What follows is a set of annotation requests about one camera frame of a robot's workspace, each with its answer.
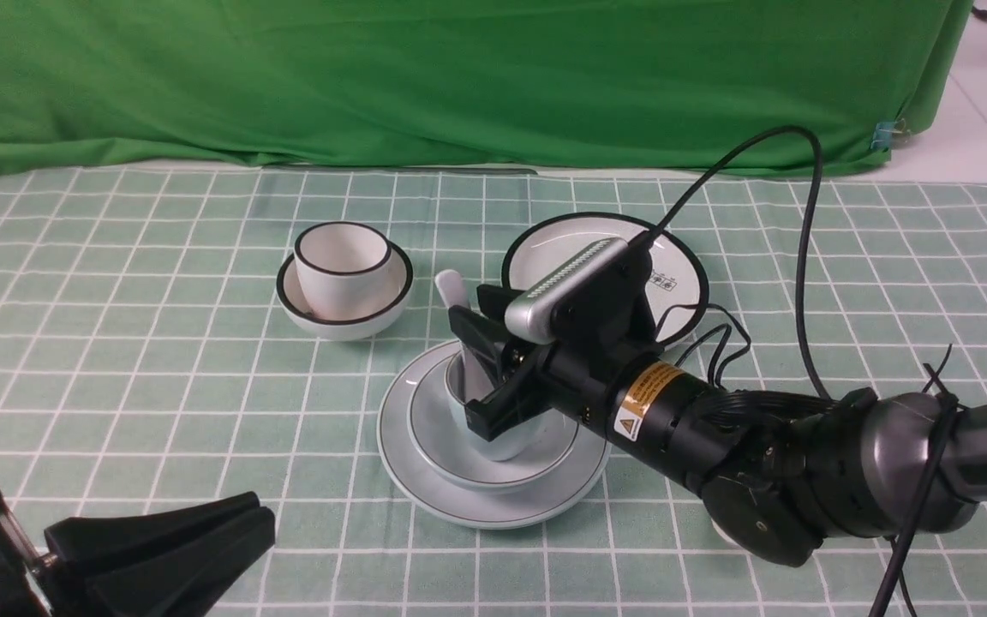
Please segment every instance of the yellow label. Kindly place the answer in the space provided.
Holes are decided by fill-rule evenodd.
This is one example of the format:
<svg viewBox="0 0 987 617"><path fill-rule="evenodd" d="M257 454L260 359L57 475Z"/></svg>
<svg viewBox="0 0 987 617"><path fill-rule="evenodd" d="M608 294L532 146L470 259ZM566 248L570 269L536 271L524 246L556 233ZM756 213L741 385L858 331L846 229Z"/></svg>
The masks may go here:
<svg viewBox="0 0 987 617"><path fill-rule="evenodd" d="M631 383L631 389L627 390L623 403L619 404L619 411L615 414L615 433L622 434L631 441L638 441L638 430L642 428L642 420L649 413L649 407L658 394L665 390L665 386L682 374L685 371L664 362L655 362L642 371L634 383Z"/></svg>

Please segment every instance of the white cup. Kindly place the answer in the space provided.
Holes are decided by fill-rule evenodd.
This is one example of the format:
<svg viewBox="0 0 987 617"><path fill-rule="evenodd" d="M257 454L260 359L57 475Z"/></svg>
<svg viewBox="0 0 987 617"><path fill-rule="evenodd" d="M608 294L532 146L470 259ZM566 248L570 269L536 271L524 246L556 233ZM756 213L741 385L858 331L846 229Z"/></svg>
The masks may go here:
<svg viewBox="0 0 987 617"><path fill-rule="evenodd" d="M444 371L444 389L447 390L447 405L452 412L452 419L456 428L463 435L467 445L474 448L479 454L491 461L506 461L516 457L520 452L524 452L528 445L535 440L536 434L543 424L543 415L530 419L524 424L518 424L498 434L493 441L486 441L477 436L473 430L467 427L467 410L465 402L461 398L463 391L463 361L459 354L452 356L447 361L447 369Z"/></svg>
<svg viewBox="0 0 987 617"><path fill-rule="evenodd" d="M360 223L337 221L308 227L295 241L299 288L319 320L357 320L393 298L391 243Z"/></svg>

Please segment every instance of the green checkered tablecloth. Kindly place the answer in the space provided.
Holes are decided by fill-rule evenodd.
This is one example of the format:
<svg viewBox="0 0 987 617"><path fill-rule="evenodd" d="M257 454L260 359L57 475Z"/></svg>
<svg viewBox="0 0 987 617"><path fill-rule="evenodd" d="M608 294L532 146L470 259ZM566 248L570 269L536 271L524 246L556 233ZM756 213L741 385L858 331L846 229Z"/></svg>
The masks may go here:
<svg viewBox="0 0 987 617"><path fill-rule="evenodd" d="M830 540L802 570L767 565L626 456L567 514L511 532L441 523L381 468L388 384L450 336L435 270L496 280L529 224L658 219L685 186L130 167L1 178L1 487L38 538L75 514L257 491L278 513L278 546L220 617L866 614L884 543ZM712 300L756 340L731 387L810 390L791 282L805 191L718 181L675 221ZM318 343L274 296L294 235L325 219L380 227L415 263L414 302L374 340ZM831 391L916 389L920 363L954 341L944 381L987 402L987 186L827 183L815 228L808 321ZM957 534L919 539L907 573L924 616L987 617L987 506Z"/></svg>

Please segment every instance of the green cloth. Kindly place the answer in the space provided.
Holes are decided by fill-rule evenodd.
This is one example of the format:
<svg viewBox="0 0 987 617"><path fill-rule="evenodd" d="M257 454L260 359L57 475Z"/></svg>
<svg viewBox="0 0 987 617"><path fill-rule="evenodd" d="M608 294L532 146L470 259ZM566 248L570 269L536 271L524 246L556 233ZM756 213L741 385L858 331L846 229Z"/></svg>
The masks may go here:
<svg viewBox="0 0 987 617"><path fill-rule="evenodd" d="M704 168L814 129L866 171L935 116L971 0L0 0L0 175L247 165ZM802 171L798 137L737 161Z"/></svg>

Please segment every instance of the black mount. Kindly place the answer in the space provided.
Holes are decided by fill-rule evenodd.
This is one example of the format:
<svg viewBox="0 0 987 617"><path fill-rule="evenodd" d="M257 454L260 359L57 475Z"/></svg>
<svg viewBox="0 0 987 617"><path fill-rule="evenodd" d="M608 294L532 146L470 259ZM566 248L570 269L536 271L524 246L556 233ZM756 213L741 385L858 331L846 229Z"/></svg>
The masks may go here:
<svg viewBox="0 0 987 617"><path fill-rule="evenodd" d="M15 595L0 615L44 614L28 570L54 617L204 617L273 546L274 527L273 512L244 493L148 516L67 518L44 531L48 554L37 555L0 491L0 573L11 573L1 590Z"/></svg>

